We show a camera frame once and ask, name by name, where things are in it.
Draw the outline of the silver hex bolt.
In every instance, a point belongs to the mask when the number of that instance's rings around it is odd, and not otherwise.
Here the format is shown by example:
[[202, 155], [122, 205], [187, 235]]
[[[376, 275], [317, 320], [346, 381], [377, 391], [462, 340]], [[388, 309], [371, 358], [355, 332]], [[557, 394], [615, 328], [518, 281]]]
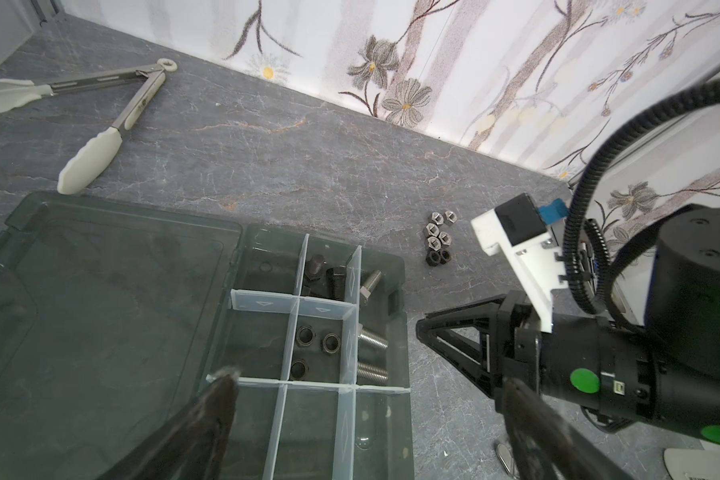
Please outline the silver hex bolt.
[[380, 270], [374, 270], [363, 281], [359, 289], [359, 302], [361, 306], [366, 306], [368, 304], [369, 299], [382, 279], [382, 276], [383, 274]]
[[359, 325], [358, 342], [380, 350], [387, 350], [389, 346], [388, 341], [383, 336], [365, 328], [362, 324]]

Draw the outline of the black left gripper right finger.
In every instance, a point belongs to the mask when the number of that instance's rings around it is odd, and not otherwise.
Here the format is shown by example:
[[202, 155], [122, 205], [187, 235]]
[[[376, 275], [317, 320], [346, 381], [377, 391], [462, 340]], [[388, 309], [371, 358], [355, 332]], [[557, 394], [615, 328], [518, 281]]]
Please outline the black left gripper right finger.
[[525, 383], [504, 382], [503, 415], [521, 479], [627, 479]]

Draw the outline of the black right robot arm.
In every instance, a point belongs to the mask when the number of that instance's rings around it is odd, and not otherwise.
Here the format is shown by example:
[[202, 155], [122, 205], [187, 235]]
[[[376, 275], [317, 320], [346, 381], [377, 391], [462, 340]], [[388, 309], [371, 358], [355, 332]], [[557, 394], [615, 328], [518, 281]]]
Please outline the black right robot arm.
[[683, 207], [642, 240], [656, 252], [640, 328], [555, 315], [534, 333], [530, 303], [511, 292], [430, 313], [417, 338], [500, 412], [518, 379], [606, 429], [645, 423], [720, 445], [720, 208]]

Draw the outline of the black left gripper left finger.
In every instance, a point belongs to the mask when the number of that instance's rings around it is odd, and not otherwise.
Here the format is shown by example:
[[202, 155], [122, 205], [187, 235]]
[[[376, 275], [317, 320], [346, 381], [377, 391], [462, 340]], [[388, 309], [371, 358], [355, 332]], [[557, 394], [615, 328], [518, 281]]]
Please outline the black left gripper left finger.
[[224, 367], [211, 384], [102, 479], [217, 479], [236, 414], [240, 372]]

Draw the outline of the cream silicone kitchen tongs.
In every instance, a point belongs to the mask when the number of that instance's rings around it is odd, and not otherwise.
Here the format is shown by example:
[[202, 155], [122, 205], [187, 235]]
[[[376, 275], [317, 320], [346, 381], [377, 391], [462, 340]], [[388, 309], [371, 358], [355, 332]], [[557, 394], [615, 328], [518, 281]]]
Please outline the cream silicone kitchen tongs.
[[60, 148], [56, 190], [74, 195], [110, 166], [175, 61], [47, 80], [0, 79], [0, 149], [10, 160], [41, 145]]

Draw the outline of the transparent grey organizer box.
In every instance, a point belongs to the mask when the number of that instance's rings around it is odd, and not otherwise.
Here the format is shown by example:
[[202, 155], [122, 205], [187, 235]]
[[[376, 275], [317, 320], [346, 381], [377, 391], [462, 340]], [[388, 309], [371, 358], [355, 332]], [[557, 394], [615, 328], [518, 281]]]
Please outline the transparent grey organizer box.
[[224, 367], [240, 378], [221, 478], [410, 479], [404, 281], [401, 258], [344, 241], [32, 193], [0, 232], [0, 479], [97, 478]]

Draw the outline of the black hex bolt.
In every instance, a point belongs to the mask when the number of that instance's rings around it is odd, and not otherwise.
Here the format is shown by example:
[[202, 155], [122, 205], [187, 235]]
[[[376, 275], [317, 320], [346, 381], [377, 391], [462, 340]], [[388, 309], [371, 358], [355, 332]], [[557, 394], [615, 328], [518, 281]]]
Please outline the black hex bolt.
[[335, 266], [326, 270], [329, 298], [344, 301], [346, 295], [347, 268]]

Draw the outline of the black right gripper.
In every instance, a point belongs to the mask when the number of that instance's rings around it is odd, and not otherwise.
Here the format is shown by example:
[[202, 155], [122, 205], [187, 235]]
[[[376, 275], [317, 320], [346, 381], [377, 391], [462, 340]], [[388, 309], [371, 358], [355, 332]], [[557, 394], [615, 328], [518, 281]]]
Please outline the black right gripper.
[[[427, 313], [416, 338], [507, 410], [506, 382], [617, 420], [654, 418], [654, 358], [644, 338], [604, 318], [560, 315], [553, 331], [531, 328], [536, 312], [519, 291]], [[496, 380], [489, 332], [496, 320]]]

